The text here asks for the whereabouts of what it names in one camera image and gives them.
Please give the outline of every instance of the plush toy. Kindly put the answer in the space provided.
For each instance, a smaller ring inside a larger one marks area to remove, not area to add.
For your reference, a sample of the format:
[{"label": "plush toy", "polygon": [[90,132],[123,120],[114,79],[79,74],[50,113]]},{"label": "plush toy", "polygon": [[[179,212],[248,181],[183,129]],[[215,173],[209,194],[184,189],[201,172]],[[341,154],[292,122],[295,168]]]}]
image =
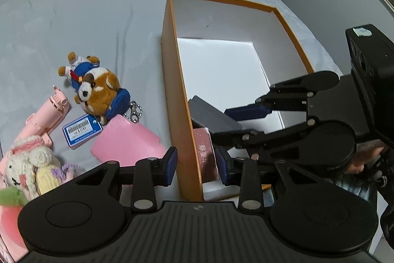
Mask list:
[{"label": "plush toy", "polygon": [[[26,199],[31,201],[72,179],[72,169],[75,167],[70,164],[61,167],[53,151],[45,146],[44,139],[30,136],[17,141],[9,150],[5,179],[8,186],[22,191]],[[16,203],[23,205],[23,198],[15,190],[1,192],[0,205],[10,204],[10,195],[14,196]]]},{"label": "plush toy", "polygon": [[95,56],[81,58],[74,52],[68,54],[70,66],[61,66],[59,76],[66,76],[77,91],[74,100],[83,109],[105,125],[117,114],[124,114],[130,106],[130,94],[120,87],[116,75]]}]

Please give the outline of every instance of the bed sheet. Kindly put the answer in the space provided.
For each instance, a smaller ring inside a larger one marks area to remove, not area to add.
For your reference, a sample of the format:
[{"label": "bed sheet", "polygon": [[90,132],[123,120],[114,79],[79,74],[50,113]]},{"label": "bed sheet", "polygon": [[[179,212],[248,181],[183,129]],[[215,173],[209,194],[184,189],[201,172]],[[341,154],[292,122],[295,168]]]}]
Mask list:
[{"label": "bed sheet", "polygon": [[[339,68],[310,30],[280,0],[251,0],[277,7],[315,70]],[[169,147],[160,36],[166,0],[0,0],[0,142],[5,153],[28,116],[59,86],[71,102],[62,125],[83,114],[74,90],[57,74],[67,54],[95,55],[115,72],[143,108],[141,123]],[[62,125],[51,134],[56,155],[86,171],[99,162],[93,140],[70,150]],[[176,180],[162,198],[178,199]]]}]

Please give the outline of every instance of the gray bed sheet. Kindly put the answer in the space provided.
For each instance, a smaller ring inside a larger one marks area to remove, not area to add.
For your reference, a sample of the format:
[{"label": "gray bed sheet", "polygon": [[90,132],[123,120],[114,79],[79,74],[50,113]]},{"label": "gray bed sheet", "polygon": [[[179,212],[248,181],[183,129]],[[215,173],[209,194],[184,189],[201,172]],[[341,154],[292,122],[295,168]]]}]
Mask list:
[{"label": "gray bed sheet", "polygon": [[[316,70],[339,68],[310,30],[280,0],[251,0],[277,7],[296,34]],[[169,147],[160,36],[166,0],[0,0],[0,141],[5,153],[28,116],[52,94],[52,85],[68,96],[72,108],[51,134],[54,151],[82,171],[99,162],[90,154],[93,140],[68,148],[62,126],[84,114],[74,90],[57,74],[67,55],[95,55],[115,72],[143,108],[141,123]],[[176,180],[162,198],[177,199]]]}]

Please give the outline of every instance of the orange box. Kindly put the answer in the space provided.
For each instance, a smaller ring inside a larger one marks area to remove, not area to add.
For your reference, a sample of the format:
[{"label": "orange box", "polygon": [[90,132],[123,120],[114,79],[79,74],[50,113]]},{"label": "orange box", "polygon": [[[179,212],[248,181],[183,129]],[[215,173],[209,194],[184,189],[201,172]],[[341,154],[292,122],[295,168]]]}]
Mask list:
[{"label": "orange box", "polygon": [[[190,201],[204,195],[188,99],[196,94],[224,111],[252,103],[270,84],[313,72],[280,12],[247,0],[167,0],[162,59],[179,191]],[[273,112],[243,126],[272,132],[303,118]]]}]

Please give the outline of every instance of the human hand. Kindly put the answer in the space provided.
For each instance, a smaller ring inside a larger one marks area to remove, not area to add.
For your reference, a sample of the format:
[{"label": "human hand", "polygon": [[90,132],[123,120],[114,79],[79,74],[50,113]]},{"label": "human hand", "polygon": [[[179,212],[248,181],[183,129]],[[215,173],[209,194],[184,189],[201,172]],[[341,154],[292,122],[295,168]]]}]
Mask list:
[{"label": "human hand", "polygon": [[354,153],[351,162],[347,166],[345,174],[361,173],[364,170],[364,165],[378,157],[383,149],[384,147],[377,147],[375,149]]}]

